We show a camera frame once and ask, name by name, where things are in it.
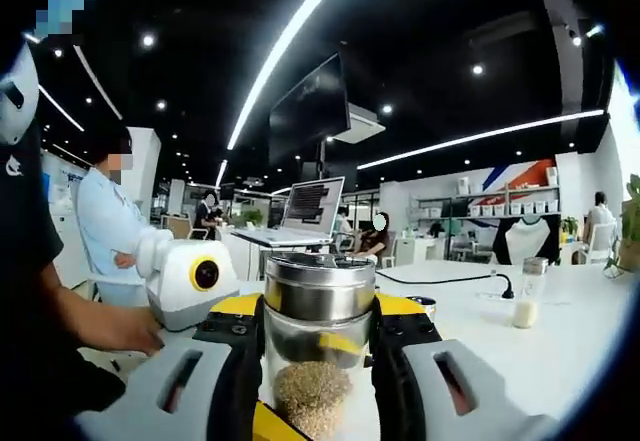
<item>camera lens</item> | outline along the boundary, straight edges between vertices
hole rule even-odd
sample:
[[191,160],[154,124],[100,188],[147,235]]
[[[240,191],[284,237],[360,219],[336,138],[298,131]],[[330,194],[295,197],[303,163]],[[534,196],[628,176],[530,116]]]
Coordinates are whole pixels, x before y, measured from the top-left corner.
[[211,289],[218,282],[220,271],[213,261],[201,262],[196,268],[195,282],[200,289]]

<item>blue stripe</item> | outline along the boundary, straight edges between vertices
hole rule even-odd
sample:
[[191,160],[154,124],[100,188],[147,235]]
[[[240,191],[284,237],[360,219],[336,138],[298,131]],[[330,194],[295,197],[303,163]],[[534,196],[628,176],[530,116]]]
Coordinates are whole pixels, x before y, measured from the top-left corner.
[[489,186],[491,186],[491,184],[498,179],[498,176],[500,176],[502,173],[504,173],[507,168],[509,167],[509,165],[505,165],[505,166],[497,166],[495,168],[493,168],[493,171],[491,171],[489,173],[489,176],[487,176],[487,179],[485,179],[484,183],[482,184],[482,191],[486,191],[487,188]]

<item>laptop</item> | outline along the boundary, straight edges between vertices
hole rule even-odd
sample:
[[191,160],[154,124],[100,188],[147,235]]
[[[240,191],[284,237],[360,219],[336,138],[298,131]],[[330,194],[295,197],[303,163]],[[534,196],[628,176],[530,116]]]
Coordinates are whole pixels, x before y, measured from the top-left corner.
[[236,229],[235,236],[270,248],[331,244],[344,176],[291,186],[279,228]]

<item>metal jar lid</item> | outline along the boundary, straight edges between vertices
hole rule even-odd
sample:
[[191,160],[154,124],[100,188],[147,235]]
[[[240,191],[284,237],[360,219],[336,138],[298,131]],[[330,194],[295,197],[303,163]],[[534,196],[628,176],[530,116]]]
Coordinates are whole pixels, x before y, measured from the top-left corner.
[[302,321],[345,321],[369,311],[375,265],[367,258],[281,253],[267,260],[265,300]]
[[522,272],[524,274],[542,276],[546,274],[548,267],[549,260],[547,258],[526,258],[522,265]]

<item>hand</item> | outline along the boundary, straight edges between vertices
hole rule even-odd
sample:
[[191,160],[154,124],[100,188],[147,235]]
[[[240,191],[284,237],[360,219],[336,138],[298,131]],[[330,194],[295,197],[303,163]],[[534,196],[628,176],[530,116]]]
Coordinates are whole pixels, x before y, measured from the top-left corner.
[[113,261],[120,269],[126,269],[136,265],[136,258],[132,254],[118,252],[115,258],[113,258]]
[[141,351],[148,356],[162,349],[164,343],[158,336],[160,324],[150,308],[123,308],[113,306],[110,337],[111,345],[119,350]]

